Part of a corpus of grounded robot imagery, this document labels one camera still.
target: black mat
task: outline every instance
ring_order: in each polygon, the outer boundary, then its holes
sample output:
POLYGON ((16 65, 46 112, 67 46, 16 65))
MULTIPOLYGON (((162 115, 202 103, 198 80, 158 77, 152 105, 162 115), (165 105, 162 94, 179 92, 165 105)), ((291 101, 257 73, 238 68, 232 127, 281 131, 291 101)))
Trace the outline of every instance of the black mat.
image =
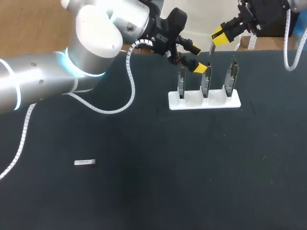
MULTIPOLYGON (((121 114, 97 114, 69 96, 39 103, 21 158, 0 181, 0 229, 306 229, 307 54, 293 73, 282 52, 236 58, 240 109, 170 111, 178 67, 156 55, 132 57, 136 99, 121 114), (80 159, 98 165, 74 168, 80 159)), ((212 89, 231 59, 215 54, 212 89)), ((200 77, 188 78, 197 89, 200 77)), ((124 56, 82 97, 104 109, 124 105, 124 56)), ((15 156, 25 112, 0 116, 0 172, 15 156)))

